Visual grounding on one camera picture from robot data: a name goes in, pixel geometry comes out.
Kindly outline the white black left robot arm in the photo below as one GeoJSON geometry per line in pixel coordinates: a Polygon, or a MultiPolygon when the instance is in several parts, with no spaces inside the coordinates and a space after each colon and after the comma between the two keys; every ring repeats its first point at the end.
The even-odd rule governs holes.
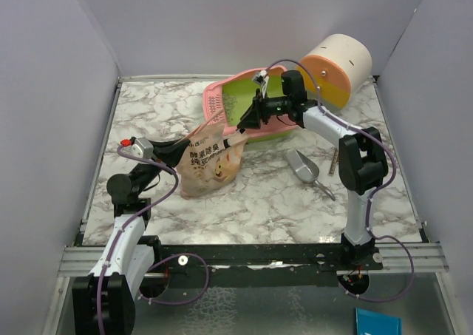
{"type": "Polygon", "coordinates": [[[77,334],[130,334],[135,325],[135,297],[147,271],[158,270],[163,253],[158,237],[144,232],[154,203],[142,198],[161,172],[176,176],[188,138],[154,142],[130,138],[120,142],[118,154],[137,161],[128,173],[107,180],[112,199],[112,234],[96,264],[72,285],[75,332],[77,334]]]}

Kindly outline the metal litter scoop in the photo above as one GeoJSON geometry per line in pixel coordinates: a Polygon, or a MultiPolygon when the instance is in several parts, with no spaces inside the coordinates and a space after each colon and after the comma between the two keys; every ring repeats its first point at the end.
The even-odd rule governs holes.
{"type": "Polygon", "coordinates": [[[291,149],[286,152],[285,159],[289,167],[300,181],[312,184],[328,196],[332,201],[336,200],[335,195],[329,188],[319,182],[320,169],[316,163],[303,155],[297,149],[291,149]]]}

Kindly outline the pink cat litter bag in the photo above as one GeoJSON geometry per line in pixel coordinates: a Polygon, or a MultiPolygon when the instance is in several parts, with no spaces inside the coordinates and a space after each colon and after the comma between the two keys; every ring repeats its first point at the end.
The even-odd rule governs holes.
{"type": "Polygon", "coordinates": [[[223,109],[186,135],[190,144],[177,165],[180,175],[180,196],[200,197],[227,186],[240,171],[245,144],[223,149],[225,124],[213,123],[223,109]]]}

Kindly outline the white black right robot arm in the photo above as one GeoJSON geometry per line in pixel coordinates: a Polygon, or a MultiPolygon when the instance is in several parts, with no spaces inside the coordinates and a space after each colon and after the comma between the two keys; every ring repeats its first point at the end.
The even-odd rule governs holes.
{"type": "Polygon", "coordinates": [[[362,129],[336,117],[316,100],[308,98],[302,74],[288,70],[281,74],[282,95],[268,97],[268,71],[253,77],[259,85],[252,103],[237,128],[260,129],[270,118],[286,115],[303,129],[322,136],[338,147],[338,176],[348,193],[347,223],[341,235],[339,259],[348,269],[356,269],[375,252],[372,234],[372,200],[387,176],[388,164],[379,131],[362,129]]]}

